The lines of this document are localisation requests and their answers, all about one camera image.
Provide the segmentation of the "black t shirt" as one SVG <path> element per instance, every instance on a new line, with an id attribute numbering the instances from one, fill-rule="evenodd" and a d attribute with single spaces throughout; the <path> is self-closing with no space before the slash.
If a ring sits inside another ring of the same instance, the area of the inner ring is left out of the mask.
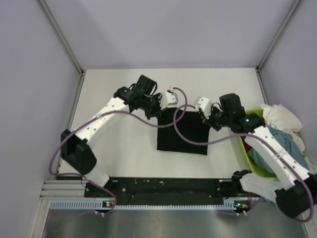
<path id="1" fill-rule="evenodd" d="M 172 123 L 176 108 L 168 108 L 158 118 L 158 125 Z M 188 140 L 194 142 L 208 142 L 210 127 L 204 124 L 195 112 L 185 112 L 177 123 L 179 132 Z M 180 152 L 207 155 L 208 147 L 186 142 L 176 132 L 174 126 L 159 128 L 157 131 L 157 150 L 166 152 Z"/>

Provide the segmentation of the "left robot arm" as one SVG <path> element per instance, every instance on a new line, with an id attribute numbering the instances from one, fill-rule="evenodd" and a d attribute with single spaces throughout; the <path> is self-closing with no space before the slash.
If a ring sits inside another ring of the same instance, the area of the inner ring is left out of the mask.
<path id="1" fill-rule="evenodd" d="M 141 75 L 130 87 L 119 88 L 110 101 L 86 122 L 74 131 L 65 130 L 61 138 L 65 142 L 60 155 L 72 168 L 88 180 L 95 183 L 95 191 L 100 196 L 112 192 L 110 176 L 101 169 L 93 153 L 93 148 L 106 134 L 106 131 L 119 122 L 126 114 L 141 109 L 145 112 L 159 112 L 161 93 L 155 94 L 157 83 Z"/>

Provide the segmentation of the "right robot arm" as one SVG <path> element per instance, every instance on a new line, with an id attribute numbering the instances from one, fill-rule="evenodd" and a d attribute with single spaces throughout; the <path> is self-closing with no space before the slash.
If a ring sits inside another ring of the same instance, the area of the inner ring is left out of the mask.
<path id="1" fill-rule="evenodd" d="M 235 172 L 232 176 L 232 192 L 243 196 L 250 192 L 259 195 L 277 205 L 289 218 L 309 222 L 314 215 L 317 203 L 317 177 L 298 163 L 273 137 L 265 122 L 255 113 L 246 113 L 237 94 L 220 97 L 217 107 L 210 99 L 202 97 L 195 103 L 203 122 L 219 131 L 229 128 L 234 135 L 244 137 L 263 160 L 270 166 L 276 179 L 262 177 L 252 171 Z"/>

